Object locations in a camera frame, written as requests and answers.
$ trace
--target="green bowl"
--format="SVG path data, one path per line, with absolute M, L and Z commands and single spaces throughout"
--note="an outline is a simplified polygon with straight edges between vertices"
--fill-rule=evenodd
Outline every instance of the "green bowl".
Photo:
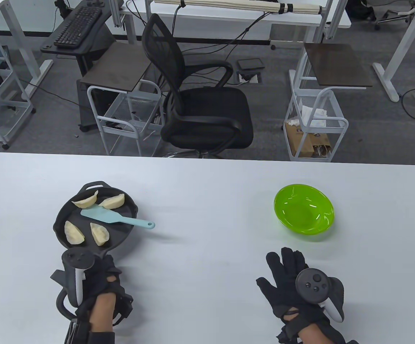
M 322 192 L 309 185 L 292 184 L 279 190 L 274 198 L 274 212 L 292 231 L 320 234 L 333 224 L 335 211 Z

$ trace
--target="office chair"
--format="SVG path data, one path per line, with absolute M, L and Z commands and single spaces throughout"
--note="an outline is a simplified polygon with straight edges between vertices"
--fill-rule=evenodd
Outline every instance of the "office chair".
M 233 73 L 224 60 L 186 64 L 166 25 L 157 14 L 147 22 L 142 45 L 148 59 L 158 68 L 170 87 L 165 100 L 166 123 L 161 129 L 165 142 L 189 151 L 166 157 L 197 154 L 199 158 L 217 157 L 225 149 L 243 149 L 254 137 L 249 105 L 244 93 L 224 87 Z M 212 67 L 224 67 L 224 76 L 215 87 L 180 91 L 187 77 Z
M 415 0 L 410 0 L 409 1 L 410 6 L 411 6 L 411 10 L 409 12 L 400 12 L 400 11 L 396 11 L 396 10 L 387 10 L 386 13 L 384 14 L 383 18 L 381 18 L 380 20 L 376 21 L 375 23 L 375 30 L 379 30 L 381 29 L 380 24 L 382 23 L 388 23 L 388 22 L 396 22 L 399 20 L 404 20 L 406 23 L 411 23 L 411 21 L 413 20 L 413 17 L 415 15 Z M 389 18 L 389 14 L 393 13 L 396 16 Z

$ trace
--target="frying pan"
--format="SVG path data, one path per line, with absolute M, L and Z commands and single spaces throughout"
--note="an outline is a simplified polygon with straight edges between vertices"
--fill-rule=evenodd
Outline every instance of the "frying pan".
M 106 198 L 124 194 L 124 204 L 121 207 L 114 209 L 114 211 L 129 218 L 136 218 L 138 208 L 128 194 L 117 188 L 112 188 L 105 182 L 90 182 L 84 185 L 78 191 L 78 193 L 70 200 L 68 200 L 67 203 L 65 203 L 65 205 L 61 208 L 53 225 L 53 230 L 55 231 L 59 242 L 64 247 L 68 249 L 71 247 L 86 247 L 91 252 L 97 254 L 102 258 L 109 250 L 114 249 L 119 244 L 121 244 L 124 239 L 126 239 L 128 234 L 132 231 L 134 226 L 126 223 L 103 223 L 101 221 L 93 220 L 81 215 L 81 209 L 74 205 L 72 202 L 84 200 L 85 198 L 91 197 L 94 195 L 96 190 L 99 192 L 97 195 L 97 204 Z M 85 236 L 85 241 L 79 245 L 69 244 L 64 232 L 65 221 L 70 221 L 75 226 L 77 226 Z M 102 225 L 109 231 L 110 239 L 104 245 L 97 246 L 96 242 L 94 241 L 93 235 L 91 234 L 91 222 Z

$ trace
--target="black keyboard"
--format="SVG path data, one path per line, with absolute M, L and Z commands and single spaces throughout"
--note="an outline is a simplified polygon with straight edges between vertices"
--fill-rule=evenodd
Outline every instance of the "black keyboard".
M 78 48 L 101 14 L 102 10 L 98 7 L 80 7 L 74 17 L 68 19 L 54 45 L 66 49 Z

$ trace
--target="floor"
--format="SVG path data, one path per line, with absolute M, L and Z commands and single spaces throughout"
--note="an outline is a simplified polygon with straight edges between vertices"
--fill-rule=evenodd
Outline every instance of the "floor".
M 385 7 L 376 8 L 377 16 L 381 16 L 385 10 Z M 407 116 L 400 103 L 389 101 L 371 67 L 373 62 L 381 62 L 386 66 L 405 30 L 406 24 L 403 22 L 386 24 L 380 31 L 374 31 L 371 23 L 357 22 L 353 23 L 350 29 L 338 31 L 335 42 L 352 45 L 373 80 L 374 87 L 366 91 L 337 92 L 338 101 L 350 125 L 333 159 L 334 162 L 415 164 L 415 120 Z M 40 38 L 29 39 L 35 51 L 43 41 Z M 11 38 L 3 37 L 2 41 L 12 48 Z M 199 44 L 181 44 L 182 49 L 196 46 Z M 210 57 L 225 58 L 229 49 Z M 36 53 L 36 57 L 40 61 L 48 58 L 40 52 Z M 299 51 L 271 51 L 269 46 L 238 46 L 228 60 L 235 62 L 247 57 L 260 57 L 266 66 L 260 85 L 239 86 L 249 102 L 254 125 L 254 141 L 248 149 L 225 151 L 222 156 L 230 159 L 288 160 L 280 127 L 289 102 L 287 71 L 296 66 Z M 28 72 L 17 51 L 12 51 L 12 59 L 20 78 L 29 80 Z M 214 72 L 207 77 L 219 79 L 220 74 Z M 75 85 L 79 78 L 80 72 L 75 60 L 55 58 L 55 63 L 41 87 L 63 98 L 77 101 Z M 209 80 L 193 77 L 187 82 Z M 186 87 L 209 85 L 212 84 L 190 83 Z M 394 77 L 394 85 L 402 94 L 415 87 L 415 41 Z M 42 90 L 38 90 L 32 100 L 37 113 L 11 143 L 9 152 L 105 154 L 97 130 L 88 133 L 79 131 L 78 106 Z M 410 111 L 415 110 L 412 102 L 408 105 L 406 100 L 405 103 L 410 107 Z M 157 155 L 162 156 L 171 150 L 174 150 L 173 147 L 163 144 Z M 122 155 L 136 153 L 137 149 L 132 140 L 123 140 L 117 150 L 117 154 Z

